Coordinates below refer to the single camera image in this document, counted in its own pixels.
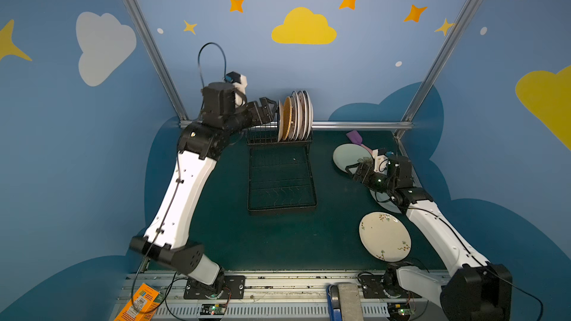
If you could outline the pale green flower plate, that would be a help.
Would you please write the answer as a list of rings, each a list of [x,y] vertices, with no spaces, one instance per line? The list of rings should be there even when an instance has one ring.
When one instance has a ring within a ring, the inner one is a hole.
[[[357,170],[355,164],[372,163],[373,157],[364,147],[342,144],[333,152],[332,160],[342,172],[346,172],[346,168],[349,167],[349,171],[354,173]]]

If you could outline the yellow woven round mat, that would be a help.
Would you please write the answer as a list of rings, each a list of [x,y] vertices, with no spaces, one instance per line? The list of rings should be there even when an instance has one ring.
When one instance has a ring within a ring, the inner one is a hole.
[[[283,140],[288,140],[289,131],[291,129],[291,113],[292,113],[292,105],[291,105],[291,97],[288,96],[285,99],[283,104]]]

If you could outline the pale green plain plate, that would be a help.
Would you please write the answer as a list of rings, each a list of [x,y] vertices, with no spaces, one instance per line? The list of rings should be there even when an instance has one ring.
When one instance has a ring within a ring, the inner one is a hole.
[[[401,210],[392,202],[388,194],[376,192],[374,190],[370,190],[370,194],[373,197],[373,200],[385,210],[391,213],[401,214]]]

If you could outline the orange sunburst plate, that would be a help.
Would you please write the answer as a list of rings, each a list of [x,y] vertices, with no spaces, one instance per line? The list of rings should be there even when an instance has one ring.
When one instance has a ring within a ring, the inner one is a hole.
[[[291,101],[291,124],[290,124],[290,131],[288,134],[288,138],[291,141],[295,141],[297,139],[297,93],[293,91],[290,96]]]
[[[299,139],[301,141],[304,141],[306,140],[306,134],[308,132],[308,126],[309,126],[309,111],[307,105],[308,102],[305,91],[297,92],[297,96],[300,100],[300,112],[301,112]]]

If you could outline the white cloud emblem plate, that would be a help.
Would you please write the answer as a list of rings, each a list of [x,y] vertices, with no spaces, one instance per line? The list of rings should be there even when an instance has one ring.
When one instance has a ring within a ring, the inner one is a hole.
[[[299,92],[294,92],[294,98],[296,100],[297,107],[295,140],[299,141],[303,131],[303,105],[299,96]]]

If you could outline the green rim lettered plate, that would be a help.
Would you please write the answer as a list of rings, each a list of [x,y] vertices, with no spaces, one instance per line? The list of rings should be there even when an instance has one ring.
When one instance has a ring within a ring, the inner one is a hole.
[[[314,110],[313,110],[313,105],[312,105],[312,100],[309,96],[309,93],[307,91],[303,92],[306,96],[306,102],[307,102],[307,111],[308,111],[308,128],[307,128],[307,132],[306,132],[306,138],[309,138],[309,135],[312,132],[312,124],[313,124],[313,118],[314,118]]]

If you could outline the cream floral sprig plate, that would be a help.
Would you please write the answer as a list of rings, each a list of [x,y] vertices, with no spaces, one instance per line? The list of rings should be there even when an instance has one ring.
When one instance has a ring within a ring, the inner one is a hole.
[[[362,218],[358,232],[366,250],[379,260],[400,262],[410,253],[410,233],[394,215],[369,213]]]

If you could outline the black wire dish rack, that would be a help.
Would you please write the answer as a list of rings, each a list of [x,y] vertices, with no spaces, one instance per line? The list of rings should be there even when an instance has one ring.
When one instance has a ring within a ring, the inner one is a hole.
[[[314,211],[318,206],[309,159],[313,134],[296,141],[279,141],[275,123],[250,128],[248,212],[278,215]]]

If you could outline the dark blue plate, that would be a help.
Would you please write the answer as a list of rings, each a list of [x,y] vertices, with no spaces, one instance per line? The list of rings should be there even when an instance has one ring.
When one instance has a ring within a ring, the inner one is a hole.
[[[283,107],[282,102],[279,100],[278,101],[278,123],[277,123],[277,127],[278,127],[277,141],[278,142],[281,142],[282,137],[283,137],[283,125],[284,125],[283,115],[284,115],[284,107]]]

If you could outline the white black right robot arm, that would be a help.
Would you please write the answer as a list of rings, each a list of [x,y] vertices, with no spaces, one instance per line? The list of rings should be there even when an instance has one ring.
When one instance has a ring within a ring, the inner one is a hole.
[[[382,278],[384,294],[417,294],[439,306],[448,320],[509,320],[511,273],[490,263],[457,232],[433,197],[414,186],[412,170],[408,158],[395,155],[345,167],[352,180],[388,196],[430,242],[449,274],[448,279],[438,279],[405,262],[390,263]]]

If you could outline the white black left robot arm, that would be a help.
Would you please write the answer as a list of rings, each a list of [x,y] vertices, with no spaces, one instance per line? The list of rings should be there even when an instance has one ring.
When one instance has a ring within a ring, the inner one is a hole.
[[[230,137],[272,122],[277,102],[267,97],[249,101],[239,84],[229,81],[205,86],[202,97],[202,119],[189,123],[179,138],[175,169],[159,211],[144,235],[133,237],[129,247],[218,294],[224,272],[205,255],[203,244],[189,241],[193,214]]]

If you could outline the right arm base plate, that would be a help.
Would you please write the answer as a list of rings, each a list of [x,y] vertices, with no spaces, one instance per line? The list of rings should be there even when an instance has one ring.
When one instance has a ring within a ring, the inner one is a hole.
[[[361,284],[366,299],[396,299],[405,294],[398,282],[394,282],[390,277],[386,278],[384,275],[360,273],[357,280]]]

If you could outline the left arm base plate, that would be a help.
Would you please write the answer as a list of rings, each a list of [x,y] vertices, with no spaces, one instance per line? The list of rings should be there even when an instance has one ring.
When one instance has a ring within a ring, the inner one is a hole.
[[[245,276],[227,275],[224,281],[217,280],[213,286],[188,279],[184,290],[185,300],[241,300],[245,292]]]

